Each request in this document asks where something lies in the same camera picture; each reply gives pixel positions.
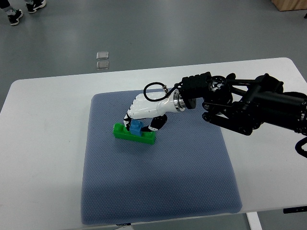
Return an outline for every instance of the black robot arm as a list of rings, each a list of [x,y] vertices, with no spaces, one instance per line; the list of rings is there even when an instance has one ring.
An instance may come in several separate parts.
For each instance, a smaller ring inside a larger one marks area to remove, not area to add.
[[[246,86],[247,90],[235,86]],[[250,135],[264,122],[307,135],[307,96],[299,92],[283,92],[283,82],[264,74],[255,80],[236,80],[235,74],[211,76],[210,72],[185,77],[179,93],[188,109],[196,106],[196,98],[203,98],[206,110],[202,118],[212,124]],[[232,94],[241,96],[233,102]],[[296,151],[307,157],[298,142]]]

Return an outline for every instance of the person's leg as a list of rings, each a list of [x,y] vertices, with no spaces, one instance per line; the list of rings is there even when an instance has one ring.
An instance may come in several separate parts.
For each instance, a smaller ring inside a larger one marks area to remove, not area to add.
[[[8,15],[11,25],[18,25],[19,19],[24,15],[22,10],[14,9],[7,0],[0,0],[0,8]]]
[[[0,0],[0,8],[1,9],[4,10],[5,8],[8,8],[8,7],[12,8],[10,3],[9,3],[9,1],[7,1],[7,0]]]
[[[46,6],[46,0],[24,0],[26,2],[28,12],[35,13],[38,9]]]

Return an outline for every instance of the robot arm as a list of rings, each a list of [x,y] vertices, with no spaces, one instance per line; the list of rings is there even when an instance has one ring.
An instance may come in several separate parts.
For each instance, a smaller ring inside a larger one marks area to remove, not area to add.
[[[298,92],[283,92],[283,82],[269,74],[255,80],[236,80],[233,73],[225,78],[206,72],[184,77],[170,92],[146,93],[146,89],[154,84],[163,86],[153,82],[133,101],[125,117],[128,128],[129,119],[158,117],[165,115],[165,112],[181,112],[184,108],[194,109],[196,98],[202,98],[202,107],[206,110],[202,118],[220,127],[250,135],[266,122],[307,136],[307,96]],[[235,86],[246,86],[247,90]],[[233,102],[232,94],[241,96],[241,99]],[[295,147],[305,157],[307,152],[302,146],[306,143],[307,138],[304,138]]]

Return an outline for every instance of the small transparent box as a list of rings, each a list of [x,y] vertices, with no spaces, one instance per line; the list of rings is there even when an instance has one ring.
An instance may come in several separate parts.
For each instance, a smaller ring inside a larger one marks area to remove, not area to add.
[[[108,59],[109,58],[109,52],[108,51],[100,51],[97,53],[96,59]]]
[[[109,68],[109,61],[98,61],[97,62],[97,70],[108,69],[108,68]]]

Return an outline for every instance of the table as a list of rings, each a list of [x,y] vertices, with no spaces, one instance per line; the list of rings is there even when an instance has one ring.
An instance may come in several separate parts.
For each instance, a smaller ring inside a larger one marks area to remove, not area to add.
[[[287,58],[18,80],[0,113],[0,229],[74,229],[80,218],[83,161],[91,98],[140,90],[153,81],[171,87],[210,71],[254,79],[269,73],[285,91],[307,92]],[[249,137],[222,128],[243,207],[241,213],[307,205],[303,138],[263,124]]]

